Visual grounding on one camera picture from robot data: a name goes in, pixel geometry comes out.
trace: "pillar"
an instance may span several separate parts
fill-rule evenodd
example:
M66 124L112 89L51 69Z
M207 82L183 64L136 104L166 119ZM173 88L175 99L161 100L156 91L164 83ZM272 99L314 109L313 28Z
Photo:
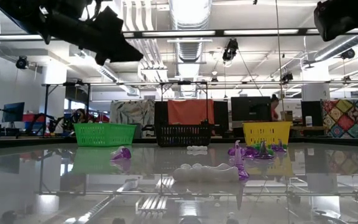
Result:
M326 62L312 64L313 68L302 68L301 77L304 81L328 81L329 70ZM307 84L302 86L303 101L329 100L329 84Z
M67 68L60 62L51 61L47 66L42 67L44 75L44 84L62 84L67 80ZM47 114L54 117L62 117L64 115L64 105L66 97L66 87L58 86L48 96ZM44 112L45 107L45 87L41 89L40 112Z

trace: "ceiling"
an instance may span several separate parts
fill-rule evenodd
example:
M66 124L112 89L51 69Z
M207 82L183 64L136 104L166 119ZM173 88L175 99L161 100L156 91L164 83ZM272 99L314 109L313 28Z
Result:
M315 0L278 0L279 28L301 28L315 27L313 21ZM276 7L272 0L260 0L256 6L250 4L249 0L213 0L211 15L209 17L210 29L275 29L277 28ZM170 11L168 0L152 1L152 24L157 30L170 30ZM135 8L133 8L133 21L135 22ZM23 33L3 13L0 13L0 34ZM277 37L238 37L239 51L242 58L237 54L231 67L223 66L222 51L227 45L229 38L215 37L212 42L204 43L202 63L200 65L199 78L210 80L212 71L217 71L219 81L249 81L251 77L246 69L249 69L256 81L271 80L271 74L293 60L300 52L315 52L329 44L323 42L320 36L297 36L280 37L280 48ZM157 46L162 56L163 64L167 67L167 77L175 80L177 76L177 61L174 44L167 42L167 39L157 39ZM82 78L88 82L103 82L99 72L94 69L92 63L88 63L72 54L74 46L62 41L52 41L45 45L40 41L32 42L1 42L1 50L5 54L14 54L16 49L47 49L51 53L67 61L71 68L68 71L70 78ZM341 79L344 74L358 71L358 60L345 60L335 58L329 59L329 73L331 79ZM139 82L138 62L109 63L108 68L115 72L123 82ZM294 79L300 79L300 66L292 68ZM233 89L238 86L215 86L211 88ZM101 88L100 91L122 91L117 88Z

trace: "air duct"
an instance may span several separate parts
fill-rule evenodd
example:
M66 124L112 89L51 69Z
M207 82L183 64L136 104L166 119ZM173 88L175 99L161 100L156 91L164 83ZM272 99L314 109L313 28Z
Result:
M358 45L358 35L351 38L343 37L329 46L317 51L314 55L314 59L316 61L327 60L351 49L356 45Z
M170 0L169 5L173 30L208 28L212 0ZM177 61L181 63L178 64L179 76L194 80L200 70L200 65L195 62L203 53L203 43L176 43L175 49ZM181 86L181 90L183 96L195 96L195 86Z

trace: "orange cloth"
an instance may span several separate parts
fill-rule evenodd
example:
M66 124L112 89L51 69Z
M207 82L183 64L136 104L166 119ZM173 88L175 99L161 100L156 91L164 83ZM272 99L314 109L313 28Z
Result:
M168 100L170 124L200 124L206 119L206 100ZM214 101L208 100L208 121L214 124Z

